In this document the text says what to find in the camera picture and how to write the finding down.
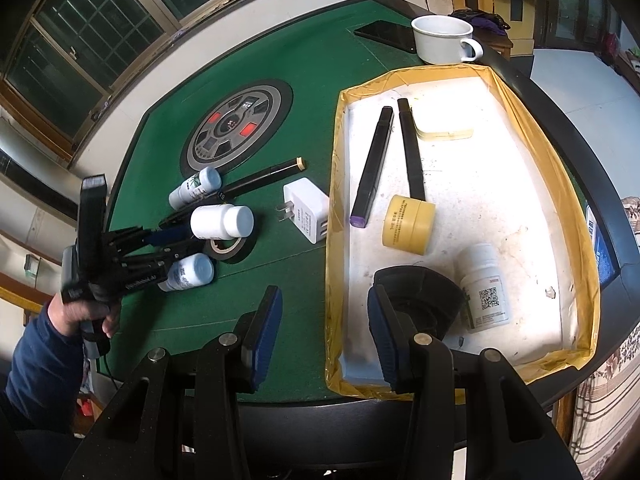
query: human hand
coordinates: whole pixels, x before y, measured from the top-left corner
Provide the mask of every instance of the human hand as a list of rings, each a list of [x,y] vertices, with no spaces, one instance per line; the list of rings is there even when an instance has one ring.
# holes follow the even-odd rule
[[[49,320],[53,327],[65,336],[78,333],[81,321],[102,318],[102,331],[110,339],[120,326],[120,302],[109,306],[86,300],[63,304],[60,293],[57,293],[49,303]]]

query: purple marker cap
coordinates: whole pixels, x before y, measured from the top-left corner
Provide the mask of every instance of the purple marker cap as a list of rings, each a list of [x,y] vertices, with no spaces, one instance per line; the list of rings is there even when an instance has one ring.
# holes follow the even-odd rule
[[[360,229],[364,229],[367,226],[367,221],[362,216],[350,216],[349,223]]]

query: green felt tabletop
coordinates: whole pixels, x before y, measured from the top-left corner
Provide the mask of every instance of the green felt tabletop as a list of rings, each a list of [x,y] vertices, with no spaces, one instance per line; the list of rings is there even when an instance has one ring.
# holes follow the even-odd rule
[[[328,10],[254,41],[177,88],[143,126],[110,228],[154,227],[171,211],[167,197],[183,180],[179,159],[187,136],[219,99],[258,79],[289,83],[290,113],[268,143],[224,180],[302,156],[308,170],[300,176],[328,192],[340,90],[420,63],[417,56],[353,35],[354,28],[375,20],[410,22],[373,1]],[[260,237],[241,263],[218,263],[211,285],[168,294],[151,287],[124,299],[121,330],[109,354],[116,377],[124,378],[150,348],[185,352],[231,330],[273,284],[282,289],[284,316],[267,380],[251,401],[336,397],[324,383],[324,244],[312,245],[291,222],[278,222],[282,184],[238,198],[236,204],[254,212]]]

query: mug handle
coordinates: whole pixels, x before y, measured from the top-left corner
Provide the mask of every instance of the mug handle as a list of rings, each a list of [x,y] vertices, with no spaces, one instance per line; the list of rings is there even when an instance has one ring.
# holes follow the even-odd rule
[[[482,57],[482,54],[484,54],[484,52],[482,51],[480,43],[478,43],[476,40],[472,40],[471,38],[462,38],[460,40],[460,45],[464,45],[465,43],[468,44],[471,49],[473,49],[474,56],[463,57],[460,61],[475,61],[476,59],[480,59]]]

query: yellow container lid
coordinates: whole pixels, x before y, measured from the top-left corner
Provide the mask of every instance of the yellow container lid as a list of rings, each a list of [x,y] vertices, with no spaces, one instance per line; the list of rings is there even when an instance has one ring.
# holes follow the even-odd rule
[[[435,213],[435,204],[393,195],[386,210],[382,244],[413,254],[424,254],[431,238]]]

